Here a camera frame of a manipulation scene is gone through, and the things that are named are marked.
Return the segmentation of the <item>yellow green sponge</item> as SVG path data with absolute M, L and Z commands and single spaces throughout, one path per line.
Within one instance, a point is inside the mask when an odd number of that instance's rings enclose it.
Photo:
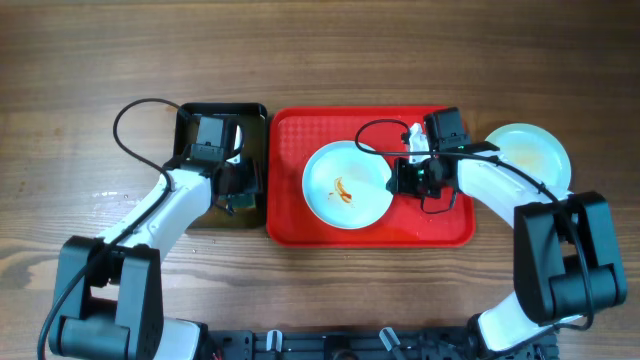
M 253 194 L 218 195 L 215 206 L 227 212 L 235 212 L 238 209 L 256 208 L 257 200 Z

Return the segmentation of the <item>white plate with sauce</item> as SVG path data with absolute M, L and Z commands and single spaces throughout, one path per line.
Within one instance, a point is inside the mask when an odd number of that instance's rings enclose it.
M 302 194 L 311 212 L 338 229 L 368 227 L 387 213 L 393 195 L 387 189 L 391 167 L 384 157 L 336 141 L 318 149 L 302 173 Z

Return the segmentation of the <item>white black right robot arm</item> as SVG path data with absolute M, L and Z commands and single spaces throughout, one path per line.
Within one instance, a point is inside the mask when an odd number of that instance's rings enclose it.
M 598 312 L 624 303 L 628 285 L 608 202 L 594 191 L 552 187 L 489 142 L 395 153 L 395 194 L 432 197 L 444 187 L 472 197 L 513 230 L 514 290 L 474 315 L 468 359 L 496 359 L 562 330 L 586 331 Z

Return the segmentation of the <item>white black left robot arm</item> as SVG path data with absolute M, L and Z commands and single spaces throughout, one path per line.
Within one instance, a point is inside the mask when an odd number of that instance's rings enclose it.
M 261 191 L 261 169 L 182 161 L 159 169 L 153 190 L 121 222 L 96 237 L 73 236 L 60 250 L 51 310 L 37 356 L 77 359 L 209 359 L 207 325 L 167 318 L 161 263 L 177 240 L 219 199 Z

